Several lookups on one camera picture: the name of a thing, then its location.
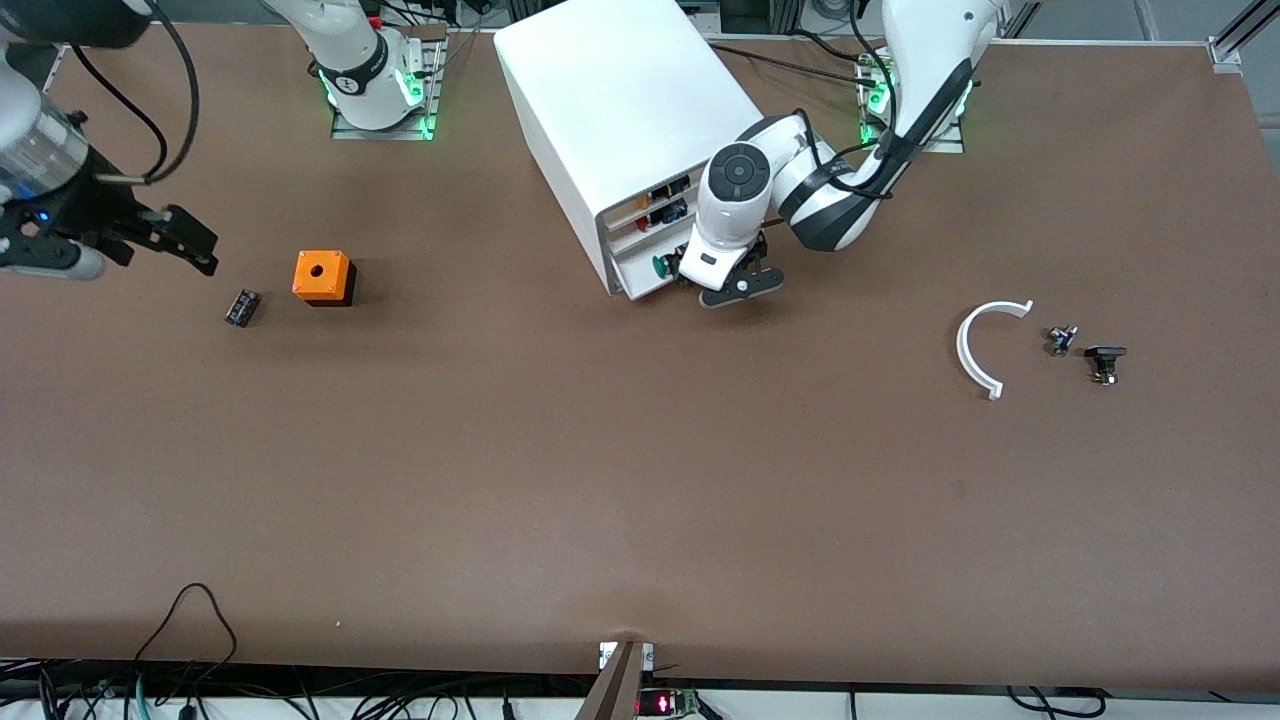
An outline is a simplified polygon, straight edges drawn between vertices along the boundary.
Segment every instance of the metal frame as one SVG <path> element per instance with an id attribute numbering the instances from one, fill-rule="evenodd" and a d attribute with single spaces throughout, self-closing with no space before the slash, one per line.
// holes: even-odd
<path id="1" fill-rule="evenodd" d="M 1258 36 L 1271 20 L 1280 15 L 1280 0 L 1254 0 L 1249 3 L 1222 32 L 1208 38 L 1210 54 L 1215 63 L 1230 63 L 1235 58 L 1239 64 L 1242 47 Z"/>
<path id="2" fill-rule="evenodd" d="M 1005 26 L 1004 37 L 1021 37 L 1027 32 L 1027 26 L 1036 19 L 1036 14 L 1041 12 L 1043 3 L 1024 3 L 1021 9 L 1009 19 L 1009 24 Z"/>
<path id="3" fill-rule="evenodd" d="M 1133 0 L 1133 9 L 1138 13 L 1138 29 L 1142 31 L 1142 38 L 1160 40 L 1156 10 L 1151 6 L 1151 0 Z"/>
<path id="4" fill-rule="evenodd" d="M 653 661 L 652 651 L 649 661 Z M 573 720 L 635 720 L 644 674 L 644 644 L 625 641 L 609 655 L 604 671 L 591 684 Z"/>

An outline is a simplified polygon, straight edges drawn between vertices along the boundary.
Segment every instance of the white curved plastic part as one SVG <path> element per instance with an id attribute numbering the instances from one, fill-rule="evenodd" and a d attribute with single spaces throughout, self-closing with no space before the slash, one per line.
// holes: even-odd
<path id="1" fill-rule="evenodd" d="M 969 325 L 973 324 L 974 318 L 983 313 L 1006 313 L 1015 318 L 1024 318 L 1032 311 L 1032 305 L 1030 300 L 1027 301 L 1027 305 L 1019 305 L 1007 300 L 996 300 L 995 302 L 978 306 L 977 310 L 969 313 L 969 316 L 960 323 L 960 332 L 956 333 L 956 354 L 960 355 L 960 364 L 964 365 L 964 372 L 969 373 L 973 382 L 987 388 L 989 392 L 988 400 L 1000 400 L 1000 393 L 1005 389 L 1005 383 L 983 372 L 978 366 L 978 361 L 973 359 L 973 352 L 969 351 Z"/>

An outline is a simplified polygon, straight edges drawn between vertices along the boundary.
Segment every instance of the black cable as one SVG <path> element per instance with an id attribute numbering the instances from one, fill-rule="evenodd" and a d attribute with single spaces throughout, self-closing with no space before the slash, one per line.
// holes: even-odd
<path id="1" fill-rule="evenodd" d="M 307 698 L 307 707 L 311 708 L 311 716 L 315 720 L 320 720 L 320 712 L 316 711 L 316 702 L 311 700 L 311 691 L 307 689 L 307 684 L 302 680 L 302 673 L 298 673 L 297 665 L 289 665 L 293 669 L 293 676 L 298 679 L 298 685 L 302 687 L 302 694 Z"/>
<path id="2" fill-rule="evenodd" d="M 849 4 L 849 27 L 852 28 L 854 37 L 856 37 L 858 42 L 863 45 L 863 50 L 867 50 L 867 54 L 872 56 L 872 61 L 876 63 L 876 67 L 879 69 L 881 74 L 884 76 L 884 85 L 888 86 L 888 127 L 891 132 L 896 132 L 897 88 L 893 87 L 893 76 L 890 74 L 888 65 L 886 65 L 884 60 L 881 59 L 879 53 L 877 53 L 876 49 L 872 47 L 870 42 L 867 42 L 867 38 L 863 36 L 863 31 L 858 28 L 858 10 L 856 8 L 854 8 L 852 3 Z"/>
<path id="3" fill-rule="evenodd" d="M 516 720 L 516 706 L 511 705 L 507 685 L 502 685 L 502 720 Z"/>
<path id="4" fill-rule="evenodd" d="M 413 8 L 408 6 L 408 0 L 406 0 L 403 8 L 401 8 L 398 5 L 392 5 L 390 3 L 388 3 L 388 0 L 375 0 L 375 1 L 381 8 L 387 8 L 388 10 L 394 10 L 399 17 L 404 18 L 404 22 L 407 22 L 411 26 L 412 24 L 419 24 L 419 23 L 415 23 L 412 19 L 410 19 L 408 15 L 406 15 L 406 13 L 408 13 L 410 15 L 416 15 L 419 18 L 424 18 L 424 19 L 440 20 L 440 22 L 448 23 L 448 24 L 451 24 L 453 27 L 462 27 L 457 22 L 451 22 L 449 18 L 445 18 L 444 15 L 436 15 L 436 14 L 426 13 L 426 12 L 422 12 L 422 10 L 415 10 Z"/>
<path id="5" fill-rule="evenodd" d="M 874 147 L 877 142 L 878 141 L 876 141 L 876 140 L 868 140 L 867 142 L 859 142 L 858 145 L 851 145 L 851 146 L 841 150 L 840 152 L 836 152 L 836 158 L 844 158 L 845 155 L 849 155 L 850 152 L 858 152 L 859 150 L 867 150 L 868 147 Z"/>
<path id="6" fill-rule="evenodd" d="M 467 703 L 467 714 L 471 715 L 471 720 L 476 720 L 476 708 L 471 707 L 471 694 L 467 693 L 466 685 L 462 687 L 462 701 Z"/>
<path id="7" fill-rule="evenodd" d="M 155 136 L 156 145 L 160 146 L 160 156 L 156 158 L 155 164 L 152 164 L 151 168 L 147 169 L 147 172 L 142 173 L 143 178 L 154 176 L 156 170 L 159 170 L 164 165 L 164 161 L 169 159 L 169 141 L 168 138 L 165 138 L 164 131 L 161 131 L 160 126 L 157 126 L 155 120 L 147 117 L 147 114 L 143 113 L 141 108 L 138 108 L 137 105 L 133 104 L 132 100 L 125 97 L 125 95 L 120 92 L 120 88 L 115 87 L 115 85 L 113 85 L 111 81 L 106 79 L 106 77 L 102 76 L 102 73 L 99 72 L 96 67 L 93 67 L 93 63 L 91 63 L 88 56 L 84 55 L 84 51 L 81 50 L 79 45 L 72 45 L 72 53 L 76 54 L 76 59 L 79 60 L 81 65 L 84 68 L 84 72 L 87 72 L 90 77 L 96 79 L 97 83 L 102 86 L 102 90 L 110 92 L 111 97 L 115 97 L 115 100 L 119 101 L 120 105 L 124 105 L 125 110 L 133 113 L 133 117 L 142 120 L 142 124 L 147 126 L 147 129 L 150 129 L 151 135 Z"/>
<path id="8" fill-rule="evenodd" d="M 182 684 L 187 682 L 187 674 L 191 673 L 191 669 L 195 666 L 196 662 L 193 660 L 184 662 L 182 666 L 182 674 L 178 675 L 178 680 L 173 684 L 173 687 L 169 688 L 169 694 L 157 696 L 154 701 L 151 701 L 152 705 L 155 705 L 156 707 L 164 707 L 170 700 L 173 700 L 174 696 L 178 694 L 178 688 L 180 688 Z"/>
<path id="9" fill-rule="evenodd" d="M 795 110 L 791 111 L 791 114 L 792 115 L 799 115 L 800 119 L 804 120 L 804 137 L 805 137 L 805 142 L 809 143 L 809 152 L 813 154 L 814 170 L 817 172 L 817 170 L 823 169 L 824 167 L 829 165 L 831 163 L 835 163 L 838 159 L 838 156 L 833 156 L 827 163 L 823 163 L 822 159 L 818 156 L 818 141 L 817 141 L 817 138 L 813 135 L 813 123 L 809 122 L 809 113 L 805 113 L 804 108 L 796 108 Z M 858 146 L 854 146 L 852 149 L 841 150 L 841 152 L 852 152 L 856 149 L 858 149 Z M 835 187 L 835 188 L 837 188 L 837 190 L 842 190 L 845 192 L 851 192 L 851 193 L 854 193 L 854 195 L 856 195 L 859 197 L 868 197 L 870 200 L 892 200 L 893 199 L 893 193 L 892 192 L 884 192 L 884 193 L 870 192 L 868 190 L 863 190 L 860 187 L 854 187 L 851 184 L 841 182 L 838 178 L 831 178 L 827 182 L 831 183 L 831 186 Z"/>
<path id="10" fill-rule="evenodd" d="M 831 79 L 838 79 L 838 81 L 842 81 L 842 82 L 851 82 L 854 85 L 861 85 L 861 86 L 865 86 L 865 87 L 874 87 L 876 86 L 876 83 L 873 81 L 868 79 L 868 78 L 856 78 L 856 77 L 852 77 L 852 76 L 842 76 L 840 73 L 833 73 L 833 72 L 829 72 L 829 70 L 819 70 L 818 68 L 809 68 L 809 67 L 805 67 L 805 65 L 797 65 L 795 63 L 788 63 L 786 60 L 778 60 L 777 58 L 769 58 L 768 55 L 759 55 L 756 53 L 751 53 L 750 50 L 740 50 L 737 47 L 730 47 L 728 45 L 721 45 L 718 42 L 710 42 L 709 45 L 712 46 L 712 49 L 719 50 L 721 53 L 728 53 L 730 55 L 741 55 L 742 58 L 750 58 L 751 60 L 759 60 L 762 63 L 768 63 L 771 65 L 777 65 L 780 68 L 787 68 L 790 70 L 796 70 L 796 72 L 800 72 L 800 73 L 809 73 L 809 74 L 814 74 L 814 76 L 818 76 L 818 77 L 826 77 L 826 78 L 831 78 Z"/>
<path id="11" fill-rule="evenodd" d="M 182 161 L 187 159 L 187 154 L 191 151 L 191 143 L 196 140 L 196 127 L 200 124 L 200 81 L 196 78 L 196 64 L 191 60 L 191 51 L 187 50 L 187 44 L 182 41 L 182 36 L 178 35 L 178 29 L 173 27 L 169 22 L 169 15 L 160 9 L 156 0 L 142 0 L 151 8 L 151 14 L 155 15 L 160 24 L 164 26 L 165 32 L 173 40 L 174 47 L 178 49 L 178 55 L 182 56 L 182 64 L 187 69 L 187 86 L 191 88 L 191 110 L 187 118 L 187 135 L 182 138 L 182 145 L 178 146 L 178 154 L 174 156 L 173 163 L 163 170 L 145 177 L 146 184 L 155 184 L 166 177 L 172 176 L 174 170 L 182 165 Z"/>
<path id="12" fill-rule="evenodd" d="M 828 55 L 833 55 L 836 58 L 840 58 L 841 60 L 849 60 L 850 63 L 856 63 L 858 61 L 858 55 L 850 55 L 849 53 L 845 53 L 842 50 L 836 50 L 826 40 L 823 40 L 820 36 L 818 36 L 818 33 L 809 32 L 809 31 L 804 29 L 803 27 L 797 27 L 791 35 L 799 35 L 800 37 L 808 37 L 809 40 L 817 42 L 818 47 L 822 47 Z"/>
<path id="13" fill-rule="evenodd" d="M 154 0 L 146 0 L 146 1 L 148 4 L 154 3 Z M 151 637 L 147 638 L 145 643 L 142 643 L 142 647 L 140 647 L 138 651 L 133 653 L 133 662 L 142 660 L 142 653 L 146 652 L 148 647 L 151 647 L 151 643 L 155 642 L 155 639 L 160 637 L 160 633 L 164 632 L 165 626 L 169 625 L 169 620 L 173 619 L 173 614 L 178 610 L 178 603 L 182 602 L 182 598 L 183 596 L 187 594 L 187 591 L 192 588 L 198 588 L 209 597 L 209 605 L 214 607 L 214 615 L 218 618 L 218 621 L 223 625 L 223 629 L 227 630 L 227 637 L 232 641 L 232 648 L 227 652 L 227 655 L 221 660 L 219 660 L 215 665 L 201 673 L 198 678 L 196 678 L 195 685 L 198 687 L 200 683 L 205 678 L 207 678 L 210 673 L 218 670 L 219 667 L 229 662 L 230 659 L 236 656 L 236 651 L 239 650 L 239 639 L 236 638 L 236 630 L 232 629 L 230 623 L 228 623 L 227 618 L 223 615 L 223 609 L 218 606 L 218 597 L 214 596 L 214 591 L 209 589 L 209 585 L 206 585 L 205 583 L 187 583 L 186 585 L 183 585 L 180 591 L 178 591 L 178 594 L 175 594 L 173 598 L 173 603 L 169 605 L 169 612 L 166 612 L 164 620 L 160 621 L 160 626 L 157 626 L 155 632 L 151 633 Z"/>
<path id="14" fill-rule="evenodd" d="M 1078 717 L 1080 720 L 1091 720 L 1093 717 L 1100 717 L 1103 712 L 1107 711 L 1107 698 L 1102 696 L 1097 697 L 1098 707 L 1096 710 L 1091 710 L 1089 712 L 1078 712 L 1074 710 L 1062 710 L 1061 707 L 1053 707 L 1052 705 L 1050 705 L 1048 698 L 1044 697 L 1044 693 L 1041 692 L 1041 689 L 1037 688 L 1036 685 L 1028 685 L 1027 689 L 1032 691 L 1032 694 L 1036 696 L 1036 700 L 1041 702 L 1039 705 L 1032 705 L 1029 702 L 1023 701 L 1023 698 L 1018 697 L 1018 694 L 1014 693 L 1014 685 L 1005 685 L 1005 693 L 1009 694 L 1009 700 L 1018 703 L 1018 707 L 1021 707 L 1023 710 L 1030 710 L 1032 712 L 1043 712 L 1044 715 L 1048 716 L 1048 720 L 1057 720 L 1059 715 L 1064 717 Z"/>

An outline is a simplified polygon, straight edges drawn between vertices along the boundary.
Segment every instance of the white box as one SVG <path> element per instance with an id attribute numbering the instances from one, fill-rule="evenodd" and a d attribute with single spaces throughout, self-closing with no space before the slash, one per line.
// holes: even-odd
<path id="1" fill-rule="evenodd" d="M 494 36 L 525 141 L 611 295 L 667 284 L 703 165 L 762 118 L 673 0 L 568 0 Z M 690 176 L 681 195 L 639 199 Z M 641 231 L 667 202 L 689 214 Z"/>

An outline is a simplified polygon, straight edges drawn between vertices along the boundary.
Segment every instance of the small metal part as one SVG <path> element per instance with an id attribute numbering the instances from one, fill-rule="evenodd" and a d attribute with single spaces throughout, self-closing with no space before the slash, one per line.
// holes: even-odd
<path id="1" fill-rule="evenodd" d="M 1071 348 L 1071 341 L 1075 340 L 1075 334 L 1080 332 L 1076 325 L 1070 325 L 1066 328 L 1053 328 L 1048 332 L 1048 345 L 1044 346 L 1050 355 L 1053 357 L 1062 357 L 1066 351 Z"/>
<path id="2" fill-rule="evenodd" d="M 1084 351 L 1084 356 L 1097 366 L 1093 379 L 1105 386 L 1116 384 L 1116 360 L 1128 354 L 1128 348 L 1117 345 L 1094 345 Z"/>
<path id="3" fill-rule="evenodd" d="M 262 302 L 261 293 L 252 290 L 242 290 L 239 297 L 232 304 L 232 309 L 227 311 L 227 323 L 237 328 L 248 325 L 260 302 Z"/>
<path id="4" fill-rule="evenodd" d="M 600 643 L 600 671 L 604 671 L 604 666 L 609 664 L 609 659 L 613 657 L 613 651 L 618 648 L 618 643 L 607 642 Z M 653 673 L 653 643 L 641 643 L 640 646 L 641 670 L 645 673 Z"/>

